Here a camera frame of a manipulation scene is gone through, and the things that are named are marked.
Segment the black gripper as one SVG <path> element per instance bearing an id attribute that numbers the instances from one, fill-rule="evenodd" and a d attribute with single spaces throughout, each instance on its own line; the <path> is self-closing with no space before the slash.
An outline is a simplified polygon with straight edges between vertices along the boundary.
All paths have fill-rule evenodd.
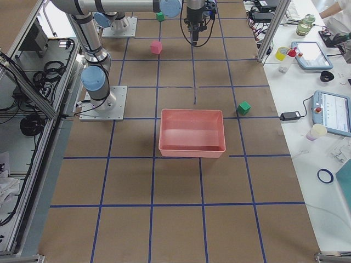
<path id="1" fill-rule="evenodd" d="M 189 0 L 186 2 L 186 19 L 188 31 L 191 32 L 191 45 L 197 45 L 199 32 L 207 28 L 203 13 L 206 10 L 204 0 Z"/>

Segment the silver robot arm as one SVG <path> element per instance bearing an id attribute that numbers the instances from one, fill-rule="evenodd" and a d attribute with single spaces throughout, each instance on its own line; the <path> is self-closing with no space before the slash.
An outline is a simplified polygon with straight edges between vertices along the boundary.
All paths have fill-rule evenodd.
<path id="1" fill-rule="evenodd" d="M 111 28 L 115 32 L 122 32 L 128 29 L 129 21 L 124 12 L 95 12 L 94 20 L 102 28 Z"/>
<path id="2" fill-rule="evenodd" d="M 107 58 L 93 22 L 93 13 L 162 12 L 172 18 L 181 14 L 186 5 L 184 23 L 190 32 L 189 43 L 196 47 L 199 32 L 207 29 L 205 13 L 211 7 L 209 1 L 53 1 L 53 4 L 66 13 L 87 61 L 92 64 L 102 63 Z"/>

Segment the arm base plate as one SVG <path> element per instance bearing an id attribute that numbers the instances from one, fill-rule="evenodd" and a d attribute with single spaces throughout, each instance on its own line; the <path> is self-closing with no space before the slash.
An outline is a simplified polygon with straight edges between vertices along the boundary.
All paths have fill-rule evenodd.
<path id="1" fill-rule="evenodd" d="M 80 114 L 80 121 L 122 121 L 127 98 L 126 85 L 113 85 L 110 87 L 110 95 L 105 102 L 91 100 L 88 92 L 85 93 L 85 100 L 89 103 L 82 105 L 83 113 Z"/>
<path id="2" fill-rule="evenodd" d="M 133 38 L 137 30 L 138 18 L 125 16 L 123 19 L 115 20 L 110 26 L 102 31 L 103 38 Z"/>

